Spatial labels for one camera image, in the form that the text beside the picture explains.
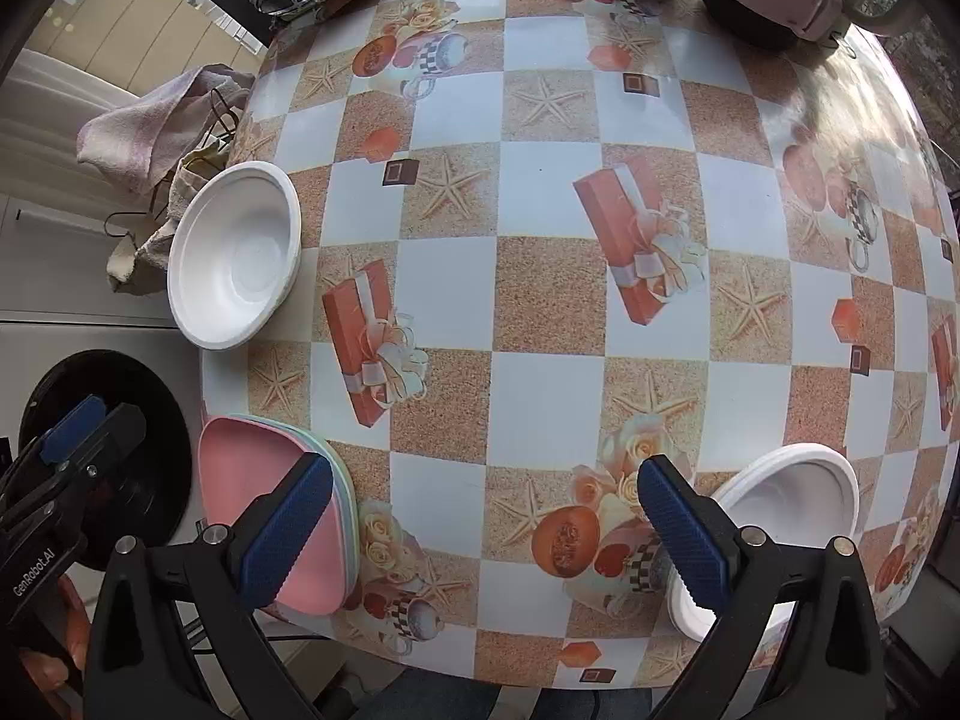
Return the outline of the blue square plate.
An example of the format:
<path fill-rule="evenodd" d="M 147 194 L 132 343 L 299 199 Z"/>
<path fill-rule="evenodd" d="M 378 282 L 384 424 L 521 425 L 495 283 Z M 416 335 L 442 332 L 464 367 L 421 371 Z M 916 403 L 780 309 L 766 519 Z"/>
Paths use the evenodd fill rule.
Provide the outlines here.
<path fill-rule="evenodd" d="M 355 486 L 348 472 L 347 463 L 340 458 L 337 450 L 329 442 L 314 437 L 301 427 L 293 426 L 291 431 L 301 439 L 306 449 L 317 450 L 331 462 L 334 468 L 335 502 L 337 503 L 338 522 L 342 532 L 343 557 L 347 566 L 347 590 L 352 592 L 359 579 L 361 566 L 361 541 L 359 541 L 358 499 Z"/>

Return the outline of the pink square plate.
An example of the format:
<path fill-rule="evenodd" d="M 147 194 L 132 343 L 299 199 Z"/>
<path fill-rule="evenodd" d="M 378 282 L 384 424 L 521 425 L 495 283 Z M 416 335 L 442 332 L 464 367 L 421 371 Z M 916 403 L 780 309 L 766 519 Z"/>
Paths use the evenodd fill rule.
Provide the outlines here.
<path fill-rule="evenodd" d="M 340 610 L 358 578 L 352 483 L 329 447 L 286 422 L 215 416 L 199 442 L 206 520 L 233 537 L 242 604 Z"/>

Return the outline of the washing machine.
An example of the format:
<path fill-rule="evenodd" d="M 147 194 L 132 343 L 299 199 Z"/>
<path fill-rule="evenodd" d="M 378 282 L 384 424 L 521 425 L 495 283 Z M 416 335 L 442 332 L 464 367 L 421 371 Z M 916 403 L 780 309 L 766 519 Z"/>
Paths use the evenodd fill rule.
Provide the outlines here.
<path fill-rule="evenodd" d="M 203 518 L 199 353 L 172 330 L 2 327 L 2 437 L 26 468 L 2 507 L 103 572 L 119 539 L 182 543 Z"/>

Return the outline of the beige cloth bag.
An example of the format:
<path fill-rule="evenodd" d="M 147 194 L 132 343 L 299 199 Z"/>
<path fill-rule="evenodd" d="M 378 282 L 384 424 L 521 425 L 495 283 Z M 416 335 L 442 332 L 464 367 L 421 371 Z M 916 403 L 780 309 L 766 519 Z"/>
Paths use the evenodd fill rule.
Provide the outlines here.
<path fill-rule="evenodd" d="M 158 185 L 163 195 L 160 211 L 148 211 L 110 252 L 106 273 L 114 293 L 146 296 L 166 288 L 172 241 L 195 195 L 217 177 L 228 163 L 231 142 L 210 138 L 202 148 L 187 153 Z"/>

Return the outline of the small white foam bowl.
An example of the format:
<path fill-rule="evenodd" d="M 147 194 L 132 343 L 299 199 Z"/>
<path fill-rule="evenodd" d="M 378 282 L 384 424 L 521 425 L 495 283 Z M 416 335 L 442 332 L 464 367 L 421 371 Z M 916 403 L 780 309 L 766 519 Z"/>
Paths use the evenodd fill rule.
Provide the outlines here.
<path fill-rule="evenodd" d="M 179 220 L 167 264 L 184 337 L 210 351 L 249 341 L 290 293 L 301 228 L 296 188 L 273 164 L 245 161 L 207 182 Z"/>

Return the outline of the pink cloth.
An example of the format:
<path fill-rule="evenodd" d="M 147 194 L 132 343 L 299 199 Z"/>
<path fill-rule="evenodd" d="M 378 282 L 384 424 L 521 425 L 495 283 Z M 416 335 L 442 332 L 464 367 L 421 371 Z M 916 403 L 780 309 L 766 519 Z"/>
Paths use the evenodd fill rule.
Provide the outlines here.
<path fill-rule="evenodd" d="M 223 64 L 184 71 L 133 103 L 94 117 L 76 137 L 76 161 L 143 197 L 200 143 L 218 112 L 243 110 L 256 77 Z"/>

